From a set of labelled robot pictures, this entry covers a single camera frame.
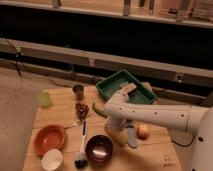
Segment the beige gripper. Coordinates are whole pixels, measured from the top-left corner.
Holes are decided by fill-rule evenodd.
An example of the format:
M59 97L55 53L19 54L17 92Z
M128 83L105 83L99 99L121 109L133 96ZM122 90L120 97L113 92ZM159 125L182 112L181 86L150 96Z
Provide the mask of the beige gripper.
M106 133L120 146L125 146L128 142L128 133L117 126L105 125Z

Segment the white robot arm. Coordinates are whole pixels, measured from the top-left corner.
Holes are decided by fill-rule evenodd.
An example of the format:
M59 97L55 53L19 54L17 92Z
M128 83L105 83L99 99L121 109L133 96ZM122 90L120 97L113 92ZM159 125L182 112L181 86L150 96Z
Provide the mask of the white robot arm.
M213 107L132 104L119 90L105 103L104 112L114 130L128 119L190 133L195 137L190 171L213 171Z

